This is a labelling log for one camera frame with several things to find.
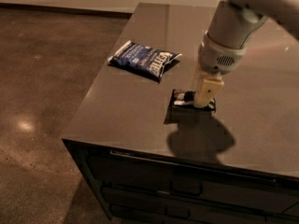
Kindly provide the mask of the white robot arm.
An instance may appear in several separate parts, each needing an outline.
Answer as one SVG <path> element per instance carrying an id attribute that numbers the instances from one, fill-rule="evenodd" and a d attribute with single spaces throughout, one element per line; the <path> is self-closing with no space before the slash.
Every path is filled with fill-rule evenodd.
<path id="1" fill-rule="evenodd" d="M 299 38 L 299 0 L 222 0 L 198 51 L 196 107 L 206 106 L 222 89 L 222 76 L 234 71 L 251 35 L 268 19 Z"/>

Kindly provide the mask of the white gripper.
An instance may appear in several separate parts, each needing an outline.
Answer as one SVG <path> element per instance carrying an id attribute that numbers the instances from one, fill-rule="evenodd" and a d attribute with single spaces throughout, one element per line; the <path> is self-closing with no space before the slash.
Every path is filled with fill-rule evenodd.
<path id="1" fill-rule="evenodd" d="M 204 107 L 217 96 L 224 86 L 222 75 L 233 72 L 245 53 L 245 49 L 226 48 L 204 34 L 193 77 L 195 107 Z"/>

